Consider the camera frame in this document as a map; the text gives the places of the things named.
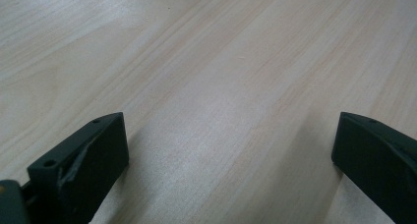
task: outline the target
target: light wood surface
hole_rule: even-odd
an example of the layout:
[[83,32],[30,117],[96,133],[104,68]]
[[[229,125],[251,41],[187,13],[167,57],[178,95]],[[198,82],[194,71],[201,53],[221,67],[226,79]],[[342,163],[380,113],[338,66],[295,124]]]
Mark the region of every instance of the light wood surface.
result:
[[330,152],[341,111],[417,138],[416,63],[417,0],[0,0],[0,179],[122,111],[92,223],[389,223]]

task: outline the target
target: wooden tabletop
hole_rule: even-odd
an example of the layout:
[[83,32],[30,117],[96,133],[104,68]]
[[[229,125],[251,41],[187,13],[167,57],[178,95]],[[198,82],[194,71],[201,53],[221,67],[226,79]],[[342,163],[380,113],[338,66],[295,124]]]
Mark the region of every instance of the wooden tabletop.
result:
[[341,111],[417,138],[416,14],[417,0],[0,0],[0,179],[25,183],[120,111],[130,165],[92,223],[390,223],[330,153]]

